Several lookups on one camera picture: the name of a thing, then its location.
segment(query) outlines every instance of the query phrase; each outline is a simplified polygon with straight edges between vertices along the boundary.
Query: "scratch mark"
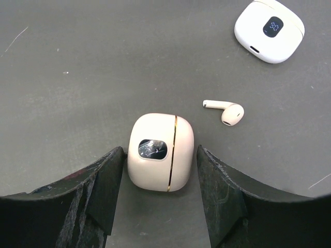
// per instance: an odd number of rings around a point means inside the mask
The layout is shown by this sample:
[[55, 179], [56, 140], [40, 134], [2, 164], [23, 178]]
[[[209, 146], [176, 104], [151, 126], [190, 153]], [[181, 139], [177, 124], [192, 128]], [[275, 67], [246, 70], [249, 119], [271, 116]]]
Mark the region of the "scratch mark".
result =
[[[94, 179], [90, 180], [90, 182], [89, 182], [89, 184], [87, 186], [86, 202], [85, 202], [84, 210], [83, 210], [83, 212], [81, 212], [81, 216], [79, 218], [79, 228], [80, 228], [80, 231], [79, 231], [78, 242], [77, 242], [76, 248], [79, 247], [80, 241], [81, 241], [81, 238], [82, 238], [82, 234], [83, 234], [83, 230], [84, 230], [84, 226], [85, 226], [85, 221], [86, 221], [86, 209], [87, 209], [87, 205], [88, 205], [88, 202], [89, 202], [89, 198], [90, 198], [90, 196], [92, 194], [92, 189], [93, 189], [93, 186], [94, 186], [94, 182], [95, 182]], [[103, 237], [103, 232], [99, 236], [100, 243], [101, 243], [101, 237]]]
[[13, 45], [13, 43], [16, 41], [16, 39], [19, 38], [19, 36], [20, 36], [22, 33], [24, 33], [24, 31], [27, 30], [28, 27], [26, 27], [22, 32], [19, 33], [19, 35], [16, 36], [16, 38], [12, 41], [12, 43], [9, 45], [9, 47], [5, 50], [5, 53], [6, 53], [6, 52], [8, 51], [8, 49], [11, 47], [11, 45]]
[[227, 192], [227, 195], [225, 196], [225, 198], [219, 200], [219, 201], [217, 202], [217, 204], [224, 204], [224, 203], [226, 203], [226, 202], [228, 201], [228, 199], [229, 199], [229, 189], [230, 189], [230, 186], [228, 185], [228, 192]]
[[60, 143], [62, 143], [62, 142], [64, 142], [64, 141], [66, 141], [67, 139], [69, 139], [69, 137], [67, 137], [67, 138], [64, 138], [63, 140], [61, 140], [59, 143], [57, 143], [57, 144], [60, 144]]
[[92, 168], [90, 168], [90, 169], [87, 169], [86, 171], [89, 171], [89, 170], [91, 170], [91, 169], [96, 169], [97, 168], [97, 166], [96, 167], [92, 167]]
[[9, 186], [10, 187], [10, 185], [8, 184], [8, 183], [6, 183], [6, 182], [3, 182], [5, 185], [7, 185], [7, 186]]
[[240, 48], [240, 44], [238, 45], [237, 51], [236, 51], [236, 53], [235, 53], [235, 55], [234, 55], [233, 62], [232, 62], [232, 65], [231, 65], [231, 68], [233, 68], [234, 63], [236, 62], [237, 55], [238, 55], [238, 52], [239, 52], [239, 48]]
[[320, 181], [314, 183], [312, 186], [310, 186], [308, 189], [310, 190], [310, 188], [314, 187], [316, 184], [320, 183], [321, 181], [323, 181], [325, 178], [331, 176], [331, 173], [329, 175], [327, 175], [326, 177], [323, 177]]
[[191, 14], [192, 14], [192, 11], [190, 11], [190, 13], [189, 13], [188, 16], [187, 16], [187, 20], [188, 20], [188, 21], [190, 20], [190, 16], [191, 16]]
[[104, 240], [104, 235], [101, 228], [99, 228], [98, 230], [98, 238], [99, 238], [99, 248], [101, 248], [103, 247], [103, 240]]
[[78, 205], [81, 200], [82, 194], [83, 194], [83, 187], [80, 187], [76, 191], [76, 195], [71, 202], [62, 229], [57, 237], [57, 241], [55, 244], [56, 248], [66, 247], [67, 245], [71, 244], [71, 238], [73, 234], [73, 228], [75, 225], [76, 214], [78, 211]]

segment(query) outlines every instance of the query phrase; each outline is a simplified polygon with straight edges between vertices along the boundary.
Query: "white charging case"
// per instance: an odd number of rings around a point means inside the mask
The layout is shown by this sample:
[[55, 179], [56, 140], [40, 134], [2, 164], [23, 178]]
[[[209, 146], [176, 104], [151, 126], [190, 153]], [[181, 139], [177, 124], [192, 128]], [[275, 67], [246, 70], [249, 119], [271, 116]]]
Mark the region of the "white charging case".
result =
[[179, 190], [189, 179], [193, 151], [193, 130], [185, 119], [168, 114], [143, 115], [131, 132], [129, 177], [146, 190]]
[[239, 43], [259, 59], [277, 64], [287, 60], [305, 35], [301, 19], [275, 0], [256, 0], [234, 27]]

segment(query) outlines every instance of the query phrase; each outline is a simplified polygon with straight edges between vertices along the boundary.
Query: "gray table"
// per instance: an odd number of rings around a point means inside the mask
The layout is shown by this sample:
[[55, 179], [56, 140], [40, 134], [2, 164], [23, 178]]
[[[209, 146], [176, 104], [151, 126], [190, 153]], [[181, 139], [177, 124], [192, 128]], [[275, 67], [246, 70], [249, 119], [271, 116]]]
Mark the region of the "gray table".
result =
[[[320, 180], [331, 173], [331, 2], [282, 2], [306, 36], [289, 60], [269, 65], [233, 35], [250, 0], [1, 1], [0, 194], [127, 147], [150, 112], [186, 118], [196, 145], [263, 183], [330, 192], [331, 176]], [[226, 127], [204, 99], [237, 102], [245, 117]], [[208, 247], [192, 168], [173, 194], [140, 190], [125, 170], [107, 247]]]

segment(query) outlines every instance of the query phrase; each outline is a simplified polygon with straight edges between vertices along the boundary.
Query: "earbud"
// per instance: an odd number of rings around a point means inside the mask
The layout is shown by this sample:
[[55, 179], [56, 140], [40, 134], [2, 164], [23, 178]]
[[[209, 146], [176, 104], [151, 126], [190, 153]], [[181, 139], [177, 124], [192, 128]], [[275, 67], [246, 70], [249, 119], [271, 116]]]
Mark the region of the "earbud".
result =
[[230, 127], [236, 125], [244, 116], [244, 108], [233, 102], [204, 100], [202, 106], [209, 109], [224, 110], [221, 120]]

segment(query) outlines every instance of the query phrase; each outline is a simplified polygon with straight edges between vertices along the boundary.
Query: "gold seam line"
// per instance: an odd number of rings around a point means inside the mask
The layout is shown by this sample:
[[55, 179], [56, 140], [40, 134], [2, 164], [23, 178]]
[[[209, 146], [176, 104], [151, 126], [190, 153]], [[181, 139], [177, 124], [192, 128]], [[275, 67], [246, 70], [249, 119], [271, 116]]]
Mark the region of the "gold seam line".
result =
[[170, 176], [169, 176], [169, 183], [168, 183], [168, 190], [167, 190], [167, 192], [170, 191], [171, 176], [172, 176], [172, 166], [173, 166], [173, 164], [174, 164], [176, 130], [177, 130], [177, 116], [175, 116], [175, 134], [174, 134], [174, 143], [173, 143], [173, 145], [172, 145], [171, 167], [170, 167]]

